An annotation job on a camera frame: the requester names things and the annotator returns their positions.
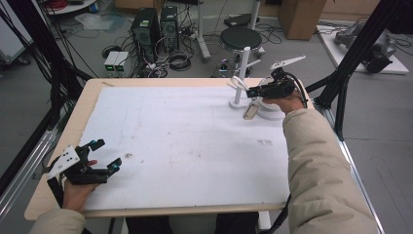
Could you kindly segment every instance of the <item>black metal frame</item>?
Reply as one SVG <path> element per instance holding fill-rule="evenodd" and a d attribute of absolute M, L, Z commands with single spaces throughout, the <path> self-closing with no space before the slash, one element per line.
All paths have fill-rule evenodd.
<path fill-rule="evenodd" d="M 381 0 L 337 69 L 306 87 L 307 93 L 310 93 L 325 86 L 321 95 L 314 99 L 315 104 L 322 108 L 331 108 L 331 102 L 338 96 L 334 131 L 340 140 L 344 140 L 343 120 L 349 80 L 380 34 L 399 14 L 404 1 L 408 0 Z"/>
<path fill-rule="evenodd" d="M 33 132 L 29 140 L 13 160 L 8 169 L 0 177 L 0 197 L 6 191 L 19 169 L 27 160 L 29 154 L 38 143 L 40 137 L 47 129 L 52 129 L 60 119 L 60 109 L 64 105 L 65 98 L 76 101 L 83 91 L 78 77 L 82 80 L 92 79 L 92 76 L 78 69 L 71 64 L 63 55 L 56 43 L 55 37 L 45 24 L 31 0 L 7 0 L 21 24 L 24 26 L 33 44 L 46 59 L 50 66 L 51 76 L 51 103 L 52 107 L 46 114 L 42 122 Z M 5 20 L 5 14 L 0 9 L 0 16 Z M 27 46 L 23 39 L 19 37 L 19 32 L 14 31 L 20 42 Z M 34 55 L 33 48 L 27 47 L 26 50 Z M 61 89 L 66 90 L 67 97 L 61 95 Z"/>

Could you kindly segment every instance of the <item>metal stand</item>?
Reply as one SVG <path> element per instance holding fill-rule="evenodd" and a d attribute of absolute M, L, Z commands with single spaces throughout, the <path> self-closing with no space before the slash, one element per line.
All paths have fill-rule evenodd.
<path fill-rule="evenodd" d="M 38 54 L 34 52 L 32 47 L 27 46 L 27 42 L 19 35 L 21 33 L 13 27 L 11 23 L 8 24 L 12 31 L 17 35 L 22 45 L 27 46 L 26 50 L 32 54 L 33 59 L 36 60 L 41 72 L 45 75 L 52 85 L 51 103 L 52 108 L 45 116 L 43 121 L 39 124 L 33 135 L 19 152 L 18 156 L 9 166 L 5 173 L 0 177 L 0 196 L 6 191 L 8 186 L 13 182 L 13 178 L 19 172 L 20 168 L 26 160 L 32 160 L 29 157 L 30 152 L 34 149 L 37 142 L 40 140 L 42 134 L 47 130 L 51 130 L 60 120 L 60 109 L 67 100 L 76 101 L 82 93 L 83 87 L 79 83 L 78 78 L 89 80 L 92 77 L 87 73 L 76 68 L 73 64 L 66 60 L 62 51 L 56 43 L 55 37 L 46 26 L 43 18 L 33 5 L 31 0 L 7 0 L 16 16 L 19 18 L 21 24 L 25 27 L 30 37 L 33 39 L 37 49 L 41 52 L 41 58 L 37 58 Z M 0 18 L 8 22 L 8 17 L 0 9 Z M 47 147 L 43 147 L 42 152 L 47 151 Z"/>
<path fill-rule="evenodd" d="M 201 52 L 203 53 L 204 61 L 208 61 L 210 59 L 210 53 L 207 49 L 207 44 L 204 39 L 204 24 L 203 24 L 203 17 L 204 17 L 204 0 L 198 0 L 198 31 L 195 31 L 195 35 L 197 36 L 198 44 L 200 45 Z"/>
<path fill-rule="evenodd" d="M 380 1 L 337 69 L 331 75 L 306 87 L 307 93 L 310 93 L 325 86 L 321 95 L 315 98 L 315 103 L 322 108 L 330 108 L 331 102 L 338 96 L 334 130 L 340 140 L 344 140 L 343 119 L 349 80 L 380 34 L 400 12 L 402 3 L 403 1 Z"/>
<path fill-rule="evenodd" d="M 259 6 L 261 5 L 261 0 L 255 0 L 254 5 L 252 6 L 251 20 L 249 25 L 252 30 L 255 30 L 255 25 L 258 18 Z M 264 48 L 260 47 L 258 50 L 258 55 L 262 56 L 265 54 Z"/>
<path fill-rule="evenodd" d="M 259 60 L 256 60 L 256 61 L 252 62 L 252 63 L 248 63 L 250 51 L 251 51 L 250 47 L 245 47 L 244 48 L 243 58 L 241 60 L 241 67 L 240 67 L 240 73 L 239 73 L 239 78 L 242 81 L 245 79 L 246 69 L 261 61 L 259 59 Z M 230 99 L 230 106 L 233 109 L 244 108 L 244 107 L 248 106 L 251 103 L 251 100 L 249 98 L 241 99 L 242 92 L 243 92 L 243 90 L 241 88 L 237 88 L 237 91 L 235 93 L 235 97 Z"/>

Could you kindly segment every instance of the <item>equipment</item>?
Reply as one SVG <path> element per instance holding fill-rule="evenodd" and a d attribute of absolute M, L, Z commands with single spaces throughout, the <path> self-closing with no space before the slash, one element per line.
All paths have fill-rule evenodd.
<path fill-rule="evenodd" d="M 131 25 L 132 40 L 139 61 L 154 63 L 158 59 L 161 40 L 158 14 L 155 8 L 140 8 Z"/>
<path fill-rule="evenodd" d="M 112 78 L 116 77 L 116 71 L 115 71 L 115 62 L 116 59 L 118 58 L 119 52 L 110 52 L 109 56 L 107 57 L 104 67 L 106 68 L 107 72 L 107 77 Z"/>
<path fill-rule="evenodd" d="M 164 7 L 161 12 L 161 31 L 164 38 L 164 52 L 179 50 L 178 10 L 176 7 Z"/>
<path fill-rule="evenodd" d="M 307 93 L 310 93 L 325 86 L 321 95 L 314 98 L 315 104 L 321 106 L 321 108 L 331 108 L 332 101 L 338 96 L 334 131 L 340 140 L 344 140 L 343 121 L 350 78 L 386 27 L 399 16 L 400 11 L 404 7 L 404 2 L 380 1 L 337 69 L 329 76 L 306 87 Z"/>
<path fill-rule="evenodd" d="M 344 44 L 346 48 L 349 49 L 355 42 L 363 27 L 363 22 L 356 22 L 345 31 L 337 32 L 334 38 L 334 43 L 337 45 Z M 394 52 L 395 40 L 391 39 L 389 35 L 382 32 L 367 55 L 361 61 L 361 64 L 365 66 L 368 72 L 378 73 L 387 65 L 392 63 L 392 61 L 389 60 L 389 57 L 391 57 Z"/>
<path fill-rule="evenodd" d="M 282 69 L 283 66 L 304 58 L 305 56 L 284 61 L 277 61 L 271 66 L 271 69 L 274 69 L 274 71 L 271 72 L 271 78 L 269 79 L 272 79 L 272 81 L 268 83 L 267 78 L 264 78 L 256 87 L 249 88 L 242 79 L 236 76 L 231 78 L 231 82 L 237 88 L 245 91 L 248 98 L 251 98 L 251 104 L 245 110 L 244 119 L 251 120 L 258 112 L 259 104 L 255 102 L 257 98 L 286 98 L 290 96 L 294 90 L 297 90 L 300 93 L 301 101 L 303 102 L 304 107 L 307 108 L 307 99 L 301 83 L 293 74 L 285 72 Z"/>
<path fill-rule="evenodd" d="M 125 77 L 131 71 L 131 63 L 129 58 L 129 52 L 119 52 L 118 57 L 114 63 L 116 75 L 118 77 Z"/>
<path fill-rule="evenodd" d="M 107 165 L 107 169 L 92 169 L 89 166 L 88 155 L 90 149 L 95 151 L 103 145 L 103 139 L 98 141 L 92 140 L 88 144 L 77 146 L 76 148 L 69 145 L 52 162 L 47 175 L 48 184 L 60 206 L 63 204 L 64 193 L 61 181 L 58 181 L 56 178 L 57 175 L 63 173 L 72 184 L 94 184 L 106 183 L 108 178 L 120 170 L 122 165 L 121 158 Z"/>
<path fill-rule="evenodd" d="M 251 14 L 243 14 L 237 17 L 225 19 L 224 23 L 227 26 L 247 26 L 250 21 L 251 21 Z"/>

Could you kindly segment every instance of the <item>gray floor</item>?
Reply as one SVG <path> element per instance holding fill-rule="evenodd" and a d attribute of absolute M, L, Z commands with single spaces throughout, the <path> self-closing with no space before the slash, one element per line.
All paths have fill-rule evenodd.
<path fill-rule="evenodd" d="M 101 51 L 107 46 L 114 45 L 117 38 L 127 36 L 131 23 L 123 18 L 107 16 L 116 21 L 118 28 L 83 31 L 81 25 L 70 25 L 75 22 L 74 16 L 69 14 L 61 19 L 64 28 L 75 32 L 71 35 L 69 33 L 70 42 L 99 77 L 106 77 Z M 216 21 L 217 18 L 206 19 L 205 31 L 214 31 Z M 260 23 L 278 25 L 276 19 L 263 18 Z M 225 25 L 220 22 L 216 31 L 219 32 L 223 28 Z M 269 67 L 275 60 L 301 55 L 306 55 L 307 58 L 288 66 L 285 70 L 299 77 L 306 86 L 329 75 L 335 69 L 317 35 L 307 42 L 289 41 L 285 40 L 282 33 L 275 34 L 281 37 L 282 43 L 264 44 L 266 55 L 254 66 L 253 77 L 268 76 Z M 198 45 L 193 43 L 196 53 L 191 58 L 192 67 L 185 72 L 170 71 L 168 77 L 212 75 L 219 61 L 230 54 L 218 46 L 216 37 L 206 39 L 211 60 L 203 63 Z M 411 56 L 400 51 L 395 55 L 413 71 Z M 74 55 L 74 58 L 78 67 L 90 72 L 77 56 Z M 34 63 L 14 63 L 7 70 L 0 71 L 0 74 L 3 75 L 0 78 L 0 173 L 3 174 L 50 108 L 50 86 Z M 413 233 L 413 184 L 410 180 L 413 168 L 413 107 L 410 103 L 412 88 L 412 73 L 371 75 L 356 72 L 348 91 L 344 137 L 384 230 L 392 234 Z M 315 98 L 318 94 L 319 91 L 315 91 L 310 95 Z M 0 224 L 1 233 L 26 233 L 29 230 L 32 222 L 26 221 L 23 214 L 37 182 L 36 179 L 28 182 Z M 89 219 L 88 226 L 93 233 L 105 233 L 109 219 Z M 175 216 L 172 218 L 172 226 L 176 233 L 212 233 L 213 215 Z M 284 225 L 279 233 L 287 232 Z"/>

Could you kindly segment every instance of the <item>beige jacket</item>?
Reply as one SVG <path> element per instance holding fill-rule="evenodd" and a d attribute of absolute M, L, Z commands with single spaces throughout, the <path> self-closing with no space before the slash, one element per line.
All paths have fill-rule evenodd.
<path fill-rule="evenodd" d="M 291 191 L 289 229 L 294 234 L 377 233 L 376 222 L 350 176 L 337 137 L 316 110 L 301 109 L 283 120 Z M 81 233 L 85 219 L 69 210 L 39 217 L 30 233 Z"/>

